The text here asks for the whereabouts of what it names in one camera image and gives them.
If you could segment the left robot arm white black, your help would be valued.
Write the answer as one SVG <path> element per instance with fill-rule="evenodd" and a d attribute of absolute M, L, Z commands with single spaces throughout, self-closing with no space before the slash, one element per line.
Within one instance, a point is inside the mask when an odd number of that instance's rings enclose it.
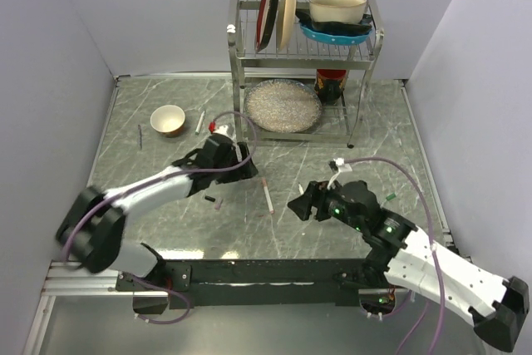
<path fill-rule="evenodd" d="M 121 271 L 134 276 L 143 288 L 159 288 L 168 276 L 165 259 L 148 244 L 125 240 L 126 223 L 162 205 L 196 195 L 213 183 L 255 177 L 255 150 L 254 146 L 214 133 L 202 147 L 148 178 L 107 191 L 86 187 L 56 232 L 62 260 L 74 258 L 80 268 L 92 274 L 106 269 Z"/>

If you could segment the white pen orange cap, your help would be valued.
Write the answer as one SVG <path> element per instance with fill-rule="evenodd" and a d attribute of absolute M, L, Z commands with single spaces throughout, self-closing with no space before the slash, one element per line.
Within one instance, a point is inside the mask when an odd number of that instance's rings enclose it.
<path fill-rule="evenodd" d="M 271 195 L 269 193 L 268 183 L 267 183 L 267 181 L 266 181 L 266 179 L 264 177 L 261 178 L 261 183 L 262 183 L 262 186 L 263 186 L 264 195 L 265 195 L 266 203 L 267 203 L 267 206 L 268 206 L 268 212 L 270 214 L 274 214 L 273 201 L 272 201 Z"/>

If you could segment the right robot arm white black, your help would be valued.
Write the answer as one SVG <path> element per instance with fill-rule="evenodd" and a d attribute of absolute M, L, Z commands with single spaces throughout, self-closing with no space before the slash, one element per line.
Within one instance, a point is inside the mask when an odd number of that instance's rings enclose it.
<path fill-rule="evenodd" d="M 528 284 L 485 271 L 438 243 L 399 214 L 381 207 L 361 180 L 312 181 L 288 202 L 301 220 L 335 218 L 360 232 L 371 251 L 341 282 L 407 288 L 460 316 L 491 347 L 511 353 L 530 310 Z"/>

